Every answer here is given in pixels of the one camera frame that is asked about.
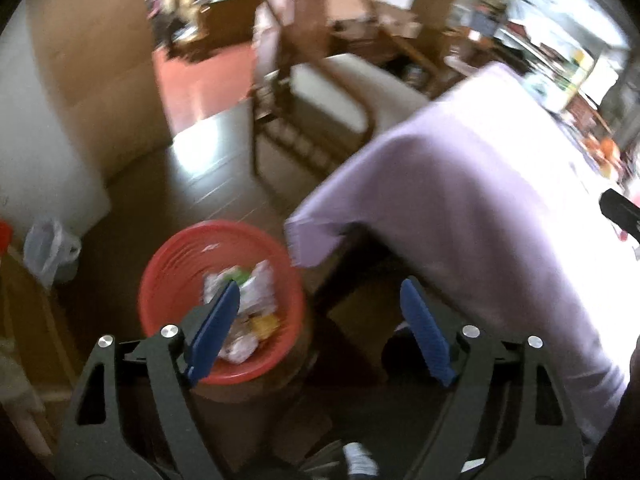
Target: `red trash bin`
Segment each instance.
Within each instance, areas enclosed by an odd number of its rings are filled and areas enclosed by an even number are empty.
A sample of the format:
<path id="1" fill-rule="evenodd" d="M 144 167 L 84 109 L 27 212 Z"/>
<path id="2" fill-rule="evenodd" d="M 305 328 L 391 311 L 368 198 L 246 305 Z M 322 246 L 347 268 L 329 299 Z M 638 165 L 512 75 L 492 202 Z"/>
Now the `red trash bin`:
<path id="1" fill-rule="evenodd" d="M 278 331 L 242 364 L 216 360 L 204 384 L 237 384 L 271 370 L 300 334 L 305 300 L 300 275 L 287 250 L 266 233 L 242 222 L 206 221 L 169 238 L 146 266 L 138 295 L 138 315 L 146 336 L 179 324 L 202 304 L 204 275 L 233 266 L 253 269 L 268 260 L 273 267 Z"/>

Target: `floor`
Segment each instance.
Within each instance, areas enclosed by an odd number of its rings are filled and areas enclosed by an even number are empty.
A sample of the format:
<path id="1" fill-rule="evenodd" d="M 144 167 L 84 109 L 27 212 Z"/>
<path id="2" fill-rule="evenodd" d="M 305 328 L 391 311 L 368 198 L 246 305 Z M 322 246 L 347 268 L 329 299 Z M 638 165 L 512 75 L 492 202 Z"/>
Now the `floor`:
<path id="1" fill-rule="evenodd" d="M 199 63 L 188 63 L 167 59 L 160 47 L 153 53 L 153 62 L 169 126 L 176 135 L 246 98 L 254 78 L 255 54 L 250 43 L 243 43 Z"/>
<path id="2" fill-rule="evenodd" d="M 83 239 L 78 277 L 60 288 L 82 354 L 104 333 L 141 336 L 138 283 L 154 252 L 179 230 L 206 219 L 229 219 L 285 243 L 284 221 L 319 181 L 266 142 L 259 146 L 260 177 L 253 176 L 249 139 L 245 100 L 184 130 L 171 147 L 136 161 L 111 183 L 112 211 Z M 306 289 L 313 291 L 333 264 L 302 270 Z M 347 304 L 332 317 L 379 361 L 382 343 L 401 319 L 397 291 L 382 281 L 362 294 L 366 298 L 352 303 L 366 302 L 366 312 L 352 316 Z"/>
<path id="3" fill-rule="evenodd" d="M 58 289 L 81 355 L 87 356 L 105 333 L 119 340 L 142 336 L 138 283 L 154 252 L 179 230 L 206 219 L 229 219 L 252 224 L 285 243 L 285 219 L 319 182 L 265 142 L 259 145 L 260 177 L 253 176 L 249 140 L 250 102 L 245 100 L 187 128 L 171 147 L 136 161 L 112 182 L 111 213 L 83 239 L 76 279 Z M 307 291 L 315 290 L 335 260 L 301 270 Z M 437 414 L 432 407 L 441 402 L 439 389 L 416 391 L 409 401 L 406 393 L 372 387 L 383 377 L 382 347 L 402 320 L 398 291 L 403 277 L 385 273 L 337 305 L 330 320 L 312 323 L 319 358 L 304 384 L 293 381 L 240 404 L 191 396 L 203 438 L 233 471 L 269 449 L 282 460 L 292 455 L 301 460 L 323 438 L 342 438 L 343 431 L 351 430 L 340 428 L 354 425 L 382 438 L 370 443 L 372 449 L 385 452 L 385 438 L 402 442 L 409 434 L 422 445 L 420 438 Z M 158 432 L 146 427 L 144 412 L 152 404 L 136 410 L 136 420 L 151 440 Z M 399 416 L 402 410 L 410 413 Z M 415 416 L 415 410 L 424 416 Z M 375 428 L 370 428 L 373 420 Z M 391 426 L 380 430 L 380 424 Z M 401 447 L 389 457 L 393 467 L 408 466 L 417 452 Z"/>

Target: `chair leg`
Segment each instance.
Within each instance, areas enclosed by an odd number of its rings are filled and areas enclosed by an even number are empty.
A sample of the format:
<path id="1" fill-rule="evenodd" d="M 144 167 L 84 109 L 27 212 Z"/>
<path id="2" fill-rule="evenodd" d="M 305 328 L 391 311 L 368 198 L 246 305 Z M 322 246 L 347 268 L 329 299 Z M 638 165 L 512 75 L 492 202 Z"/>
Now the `chair leg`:
<path id="1" fill-rule="evenodd" d="M 251 102 L 251 171 L 255 176 L 258 176 L 258 135 L 260 134 L 261 126 L 258 118 L 258 97 L 255 89 L 251 91 Z"/>

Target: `metal screw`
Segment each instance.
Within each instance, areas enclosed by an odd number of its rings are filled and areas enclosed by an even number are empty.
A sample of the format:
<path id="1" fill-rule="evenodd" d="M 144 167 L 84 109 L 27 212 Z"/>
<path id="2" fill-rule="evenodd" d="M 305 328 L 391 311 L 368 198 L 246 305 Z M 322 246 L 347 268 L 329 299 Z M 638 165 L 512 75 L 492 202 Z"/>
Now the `metal screw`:
<path id="1" fill-rule="evenodd" d="M 462 328 L 462 333 L 471 339 L 475 339 L 480 335 L 480 329 L 477 326 L 465 325 Z"/>
<path id="2" fill-rule="evenodd" d="M 537 335 L 530 335 L 529 339 L 527 339 L 529 346 L 533 348 L 542 348 L 542 339 L 540 339 Z"/>
<path id="3" fill-rule="evenodd" d="M 113 344 L 113 336 L 112 335 L 103 335 L 100 339 L 98 339 L 98 346 L 100 348 L 107 348 L 107 346 L 111 346 Z"/>
<path id="4" fill-rule="evenodd" d="M 175 325 L 166 325 L 166 326 L 162 327 L 162 330 L 160 331 L 160 333 L 162 334 L 162 337 L 165 337 L 167 339 L 171 339 L 179 331 L 180 331 L 180 329 Z"/>

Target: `blue gripper pad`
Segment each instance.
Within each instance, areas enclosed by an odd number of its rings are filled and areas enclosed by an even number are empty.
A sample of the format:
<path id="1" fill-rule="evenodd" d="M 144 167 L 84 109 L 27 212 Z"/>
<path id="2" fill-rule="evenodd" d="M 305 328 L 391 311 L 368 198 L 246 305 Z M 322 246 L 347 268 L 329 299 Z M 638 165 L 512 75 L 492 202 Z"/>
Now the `blue gripper pad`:
<path id="1" fill-rule="evenodd" d="M 209 375 L 240 308 L 240 288 L 230 281 L 191 345 L 187 379 L 191 386 Z"/>
<path id="2" fill-rule="evenodd" d="M 400 287 L 400 309 L 414 333 L 429 373 L 444 387 L 450 386 L 456 373 L 450 365 L 449 343 L 411 280 L 404 280 Z"/>

